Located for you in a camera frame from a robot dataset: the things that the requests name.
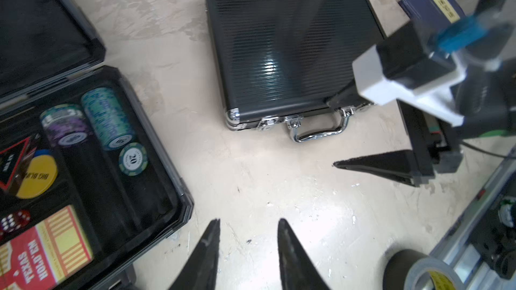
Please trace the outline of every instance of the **white floor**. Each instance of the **white floor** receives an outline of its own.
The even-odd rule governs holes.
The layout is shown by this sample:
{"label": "white floor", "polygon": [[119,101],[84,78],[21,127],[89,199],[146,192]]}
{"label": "white floor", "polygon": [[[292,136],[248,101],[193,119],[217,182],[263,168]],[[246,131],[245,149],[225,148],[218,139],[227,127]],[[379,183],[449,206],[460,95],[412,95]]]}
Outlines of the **white floor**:
{"label": "white floor", "polygon": [[[221,219],[217,289],[281,288],[277,223],[285,217],[332,289],[380,289],[396,249],[429,252],[500,160],[465,151],[454,175],[423,188],[333,168],[409,148],[397,106],[358,114],[340,136],[295,144],[285,126],[231,132],[223,122],[204,0],[75,0],[105,41],[106,64],[138,93],[196,202],[193,217],[135,263],[142,290],[167,289],[205,227]],[[407,17],[371,0],[389,34]],[[304,120],[306,130],[331,126]],[[507,152],[516,139],[473,143]]]}

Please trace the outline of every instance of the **chrome handle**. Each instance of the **chrome handle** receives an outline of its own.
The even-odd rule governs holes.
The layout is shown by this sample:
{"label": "chrome handle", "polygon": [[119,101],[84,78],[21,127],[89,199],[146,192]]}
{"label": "chrome handle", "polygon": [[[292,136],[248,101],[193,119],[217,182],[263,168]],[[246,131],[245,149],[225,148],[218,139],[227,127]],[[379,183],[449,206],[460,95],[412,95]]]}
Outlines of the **chrome handle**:
{"label": "chrome handle", "polygon": [[288,129],[290,130],[292,140],[297,143],[304,143],[309,140],[320,139],[320,138],[324,138],[324,137],[328,137],[328,136],[332,136],[332,135],[337,135],[337,134],[343,132],[346,129],[346,127],[348,126],[349,117],[351,117],[353,115],[353,108],[341,107],[341,108],[339,108],[339,113],[341,115],[341,122],[335,129],[313,132],[313,133],[306,134],[306,135],[299,136],[299,137],[297,135],[298,134],[297,130],[301,126],[301,119],[303,119],[303,117],[301,117],[301,116],[296,116],[296,117],[292,117],[292,118],[287,117],[287,118],[285,118],[285,122],[287,124]]}

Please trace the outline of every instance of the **tape roll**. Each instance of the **tape roll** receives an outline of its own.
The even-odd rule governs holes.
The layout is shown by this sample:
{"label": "tape roll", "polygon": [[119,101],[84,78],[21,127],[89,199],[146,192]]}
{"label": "tape roll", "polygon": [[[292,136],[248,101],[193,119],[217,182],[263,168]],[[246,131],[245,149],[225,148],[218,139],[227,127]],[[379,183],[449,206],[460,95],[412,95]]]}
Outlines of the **tape roll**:
{"label": "tape roll", "polygon": [[427,282],[432,282],[435,290],[465,290],[452,267],[423,253],[402,250],[387,263],[384,290],[421,289]]}

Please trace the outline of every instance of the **black aluminum case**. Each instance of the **black aluminum case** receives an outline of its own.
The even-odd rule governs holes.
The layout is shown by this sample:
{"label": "black aluminum case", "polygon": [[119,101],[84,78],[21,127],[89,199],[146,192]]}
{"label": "black aluminum case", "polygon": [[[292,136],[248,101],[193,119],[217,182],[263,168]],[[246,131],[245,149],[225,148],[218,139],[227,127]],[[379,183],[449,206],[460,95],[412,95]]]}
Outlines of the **black aluminum case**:
{"label": "black aluminum case", "polygon": [[[39,115],[61,103],[81,104],[96,87],[114,90],[148,153],[138,176],[118,168],[118,151],[104,151],[96,137],[72,148],[53,148],[58,177],[29,200],[0,193],[0,216],[28,209],[27,228],[72,204],[94,260],[59,289],[107,289],[115,276],[191,217],[193,200],[167,156],[130,83],[104,66],[105,48],[72,0],[0,0],[0,136],[2,145],[42,133]],[[0,245],[26,229],[4,236]]]}
{"label": "black aluminum case", "polygon": [[232,130],[272,116],[331,112],[358,95],[352,62],[384,39],[369,0],[206,0],[226,120]]}

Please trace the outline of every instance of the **black cable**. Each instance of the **black cable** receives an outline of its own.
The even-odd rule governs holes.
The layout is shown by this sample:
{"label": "black cable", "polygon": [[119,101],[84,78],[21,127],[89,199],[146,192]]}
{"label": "black cable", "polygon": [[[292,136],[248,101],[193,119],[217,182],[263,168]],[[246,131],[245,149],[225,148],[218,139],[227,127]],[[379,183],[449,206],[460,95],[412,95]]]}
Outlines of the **black cable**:
{"label": "black cable", "polygon": [[504,159],[516,159],[516,157],[504,156],[504,155],[501,155],[501,154],[492,153],[492,152],[480,149],[479,147],[475,147],[474,145],[470,145],[470,144],[468,144],[468,143],[466,143],[464,141],[461,141],[460,144],[465,146],[465,147],[468,147],[470,149],[473,149],[474,151],[478,151],[478,152],[481,152],[481,153],[488,154],[489,156],[499,157],[499,158],[504,158]]}

